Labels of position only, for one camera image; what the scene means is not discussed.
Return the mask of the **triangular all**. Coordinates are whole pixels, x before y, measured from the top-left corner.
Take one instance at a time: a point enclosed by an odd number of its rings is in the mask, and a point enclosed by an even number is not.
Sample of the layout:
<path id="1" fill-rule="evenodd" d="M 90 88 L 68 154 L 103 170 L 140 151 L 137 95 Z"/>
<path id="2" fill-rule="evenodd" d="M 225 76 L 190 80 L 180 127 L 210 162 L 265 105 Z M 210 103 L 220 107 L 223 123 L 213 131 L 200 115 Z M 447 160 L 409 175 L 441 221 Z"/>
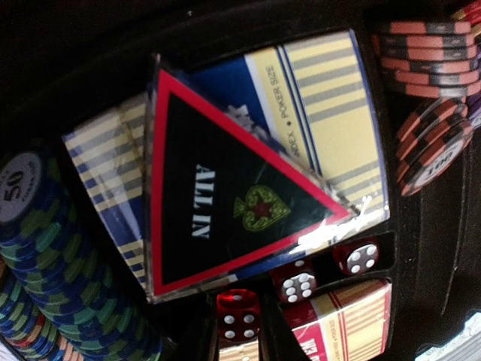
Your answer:
<path id="1" fill-rule="evenodd" d="M 151 302 L 234 282 L 242 268 L 352 217 L 328 182 L 248 116 L 191 88 L 159 53 L 151 56 L 144 160 Z"/>

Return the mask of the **blue playing card deck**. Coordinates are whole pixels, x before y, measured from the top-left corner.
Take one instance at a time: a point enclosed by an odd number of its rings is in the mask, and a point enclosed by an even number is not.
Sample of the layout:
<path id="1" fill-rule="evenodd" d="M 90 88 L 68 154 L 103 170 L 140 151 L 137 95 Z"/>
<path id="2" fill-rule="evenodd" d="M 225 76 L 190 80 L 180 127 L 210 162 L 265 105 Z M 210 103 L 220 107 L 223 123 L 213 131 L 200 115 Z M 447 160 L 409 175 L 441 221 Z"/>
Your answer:
<path id="1" fill-rule="evenodd" d="M 368 77 L 353 31 L 267 47 L 187 74 L 200 93 L 240 120 L 253 120 L 287 153 L 325 178 L 358 216 L 325 248 L 389 217 L 385 162 Z M 90 200 L 141 286 L 144 115 L 135 96 L 63 141 Z"/>

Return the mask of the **red die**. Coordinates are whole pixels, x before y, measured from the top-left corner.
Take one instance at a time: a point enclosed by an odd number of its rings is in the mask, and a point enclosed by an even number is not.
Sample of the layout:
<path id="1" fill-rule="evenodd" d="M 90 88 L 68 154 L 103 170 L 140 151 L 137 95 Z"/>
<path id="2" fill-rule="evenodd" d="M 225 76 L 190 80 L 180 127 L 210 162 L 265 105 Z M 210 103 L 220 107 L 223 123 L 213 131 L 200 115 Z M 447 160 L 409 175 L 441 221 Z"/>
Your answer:
<path id="1" fill-rule="evenodd" d="M 360 275 L 371 270 L 380 256 L 380 246 L 375 238 L 363 238 L 333 248 L 336 266 L 348 276 Z"/>
<path id="2" fill-rule="evenodd" d="M 231 289 L 216 297 L 218 336 L 241 343 L 254 339 L 260 330 L 259 297 L 247 289 Z"/>
<path id="3" fill-rule="evenodd" d="M 317 288 L 313 264 L 300 259 L 269 271 L 274 288 L 282 303 L 296 303 L 308 299 Z"/>

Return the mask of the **red playing card deck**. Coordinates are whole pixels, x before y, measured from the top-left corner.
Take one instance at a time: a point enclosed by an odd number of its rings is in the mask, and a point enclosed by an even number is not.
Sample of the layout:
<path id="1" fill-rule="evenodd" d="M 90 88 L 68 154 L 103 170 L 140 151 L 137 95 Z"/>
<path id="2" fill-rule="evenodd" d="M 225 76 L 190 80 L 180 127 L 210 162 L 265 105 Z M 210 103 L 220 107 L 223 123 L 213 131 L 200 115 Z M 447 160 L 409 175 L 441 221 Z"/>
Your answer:
<path id="1" fill-rule="evenodd" d="M 392 284 L 374 279 L 299 302 L 283 313 L 311 360 L 370 360 L 386 349 Z"/>

